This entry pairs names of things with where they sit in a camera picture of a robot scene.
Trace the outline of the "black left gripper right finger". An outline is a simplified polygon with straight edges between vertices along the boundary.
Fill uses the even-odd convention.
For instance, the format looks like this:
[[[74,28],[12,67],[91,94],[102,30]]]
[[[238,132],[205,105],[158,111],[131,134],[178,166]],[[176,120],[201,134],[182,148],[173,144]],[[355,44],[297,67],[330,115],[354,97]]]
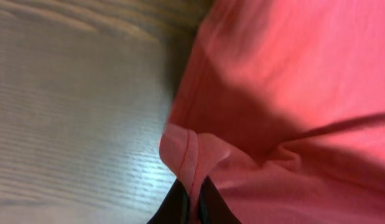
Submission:
[[[209,176],[205,178],[200,188],[198,218],[201,224],[241,224]]]

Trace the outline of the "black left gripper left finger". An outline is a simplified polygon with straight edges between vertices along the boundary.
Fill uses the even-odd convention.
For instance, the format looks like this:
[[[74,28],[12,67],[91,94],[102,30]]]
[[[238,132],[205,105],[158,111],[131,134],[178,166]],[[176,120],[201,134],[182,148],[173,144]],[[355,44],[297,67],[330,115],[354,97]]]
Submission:
[[[187,224],[189,211],[189,196],[181,181],[176,179],[159,209],[147,224]]]

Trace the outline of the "orange soccer t-shirt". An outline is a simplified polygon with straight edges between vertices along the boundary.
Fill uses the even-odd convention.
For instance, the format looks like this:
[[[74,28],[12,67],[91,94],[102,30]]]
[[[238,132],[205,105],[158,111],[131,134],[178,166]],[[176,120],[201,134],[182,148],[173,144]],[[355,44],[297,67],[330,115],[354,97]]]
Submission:
[[[385,223],[385,0],[222,0],[160,142],[242,223]]]

